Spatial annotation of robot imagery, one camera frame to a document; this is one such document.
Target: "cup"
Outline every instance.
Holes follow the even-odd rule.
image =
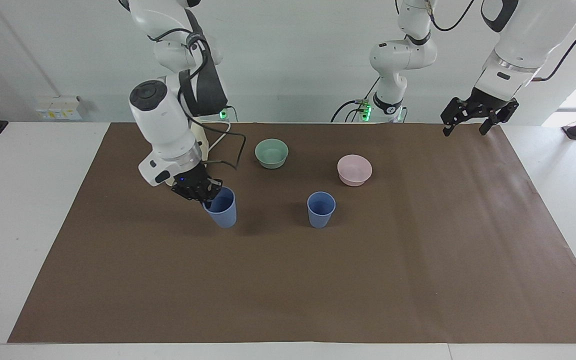
[[[229,187],[224,186],[214,200],[203,204],[203,209],[220,228],[232,228],[237,223],[235,199],[235,193]]]
[[[373,175],[373,166],[365,157],[346,155],[336,164],[339,179],[349,187],[361,187]]]
[[[311,194],[308,198],[308,218],[310,219],[310,225],[316,229],[326,228],[336,208],[337,203],[331,194],[324,191]]]
[[[288,158],[288,145],[279,139],[265,139],[254,148],[254,155],[266,169],[279,169]]]

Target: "green light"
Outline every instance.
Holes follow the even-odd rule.
[[[361,120],[366,121],[366,122],[370,121],[370,115],[372,114],[372,112],[373,112],[373,107],[370,105],[366,105],[366,109],[363,110]]]

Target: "white wall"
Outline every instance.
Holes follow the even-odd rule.
[[[440,2],[438,23],[450,25],[467,3]],[[242,121],[329,121],[338,105],[363,97],[377,78],[368,61],[372,46],[403,37],[392,0],[203,0],[193,11],[220,41],[220,74]],[[59,92],[82,96],[90,121],[132,121],[128,93],[168,73],[116,0],[0,0],[0,12]],[[498,40],[478,5],[456,30],[433,36],[436,64],[406,74],[409,121],[439,122],[452,97],[467,98]],[[51,89],[15,41],[0,22],[0,80],[6,80],[0,114],[31,121],[32,98]],[[513,122],[541,125],[574,89],[576,50],[555,79],[521,93]]]

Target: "black cable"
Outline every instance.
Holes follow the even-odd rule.
[[[559,60],[559,63],[557,64],[555,69],[552,71],[552,73],[550,73],[550,75],[548,75],[547,77],[535,77],[534,79],[532,79],[532,82],[534,82],[534,83],[547,82],[548,80],[552,79],[553,76],[555,76],[555,74],[557,74],[557,71],[560,70],[560,68],[562,67],[562,64],[564,64],[564,62],[566,61],[566,58],[568,57],[568,55],[570,54],[570,52],[573,50],[573,48],[575,46],[576,46],[576,39],[574,39],[572,45],[570,45],[570,47],[568,48],[566,53],[563,55],[561,60]]]
[[[208,55],[210,54],[210,45],[208,45],[208,41],[206,41],[205,39],[198,39],[198,41],[201,41],[205,47],[204,48],[199,48],[199,51],[201,51],[201,65],[199,65],[199,67],[190,74],[190,80],[192,80],[195,76],[197,76],[199,74],[199,71],[204,70],[204,68],[206,67],[206,64],[208,64]]]
[[[240,132],[224,131],[224,130],[215,129],[214,127],[203,125],[203,123],[200,123],[199,121],[195,120],[194,117],[190,116],[190,114],[188,114],[188,112],[186,112],[186,109],[184,109],[183,106],[181,106],[181,110],[183,111],[183,113],[185,114],[185,117],[187,117],[189,121],[192,121],[193,123],[197,124],[198,126],[202,127],[205,130],[210,130],[211,132],[215,132],[215,133],[219,133],[219,134],[234,135],[236,137],[242,137],[243,138],[243,141],[241,143],[241,148],[239,148],[239,153],[237,155],[237,162],[235,164],[231,164],[230,162],[228,162],[226,160],[214,160],[214,161],[208,162],[208,164],[217,164],[217,163],[226,164],[227,166],[237,170],[237,168],[240,167],[240,161],[242,160],[242,153],[244,152],[244,147],[246,146],[246,141],[248,139],[246,137],[246,135],[244,135]]]
[[[430,21],[432,21],[432,25],[434,25],[434,27],[440,32],[450,32],[450,30],[454,30],[462,22],[462,20],[464,20],[466,14],[468,14],[468,12],[471,10],[471,7],[473,7],[474,3],[475,0],[470,0],[470,4],[468,4],[468,7],[466,7],[466,10],[463,12],[463,14],[461,14],[459,20],[457,20],[457,22],[455,22],[455,24],[452,25],[451,27],[444,29],[443,27],[437,25],[437,23],[435,22],[435,14],[432,11],[430,12]]]
[[[233,109],[233,110],[234,110],[234,112],[235,112],[235,121],[238,123],[238,122],[240,121],[240,117],[237,115],[237,109],[235,109],[235,107],[234,107],[234,106],[231,106],[231,105],[227,105],[227,106],[226,106],[226,109]]]
[[[379,80],[382,77],[379,76],[377,77],[377,80],[374,81],[374,84],[372,84],[372,86],[370,87],[370,90],[368,90],[368,93],[366,93],[366,96],[363,97],[363,100],[367,100],[368,96],[370,96],[370,93],[373,92],[373,89],[375,89],[375,87],[377,86],[377,83],[379,82]],[[361,109],[361,104],[359,106],[357,106],[357,110],[359,111]],[[352,121],[350,121],[350,123],[354,123],[355,122],[355,117],[357,116],[358,112],[355,112],[354,115],[352,116]]]
[[[348,112],[348,114],[345,116],[345,120],[343,121],[344,123],[348,122],[348,118],[350,118],[350,114],[354,113],[355,115],[357,115],[358,112],[360,112],[361,110],[350,110]]]
[[[204,43],[205,47],[206,47],[206,51],[210,52],[210,46],[208,45],[207,41],[205,41],[204,39],[199,39],[198,41],[201,41],[202,43]],[[203,48],[200,47],[199,50],[201,51],[201,59],[202,59],[201,65],[199,65],[199,67],[189,76],[188,80],[192,80],[195,76],[197,76],[199,74],[199,71],[204,70],[204,68],[206,67],[206,64],[208,64],[208,55],[206,55]],[[179,86],[179,91],[176,92],[176,100],[180,104],[181,104],[182,89],[183,89],[183,87]]]
[[[330,123],[335,122],[335,118],[341,112],[341,110],[343,110],[343,108],[347,107],[348,105],[355,104],[355,102],[356,102],[355,100],[350,100],[350,101],[343,103],[343,105],[339,106],[339,109],[337,109],[336,112],[334,112],[334,115],[332,115],[332,119],[330,120]]]
[[[190,31],[188,29],[183,29],[181,27],[178,27],[176,29],[170,29],[170,30],[164,32],[163,34],[157,36],[156,38],[151,38],[151,36],[148,35],[148,39],[151,39],[151,41],[160,41],[161,39],[164,39],[168,35],[176,33],[176,32],[182,32],[182,33],[186,33],[186,34],[192,34],[193,33],[192,31]]]
[[[122,0],[119,0],[119,5],[121,5],[122,8],[130,11],[130,6],[128,4],[125,4]]]

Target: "white cable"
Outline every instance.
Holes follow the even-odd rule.
[[[201,120],[199,118],[194,118],[195,121],[198,121],[199,123],[210,123],[210,124],[223,124],[224,121],[214,121],[214,120]],[[228,129],[226,129],[226,132],[230,132],[231,128],[233,127],[233,124],[231,123],[230,119],[228,119]],[[208,153],[210,153],[213,148],[215,148],[215,146],[217,146],[217,144],[219,144],[222,139],[224,139],[224,137],[226,137],[227,134],[222,134],[217,141],[215,141],[214,143],[212,143],[212,145],[210,145],[210,147],[208,148]]]

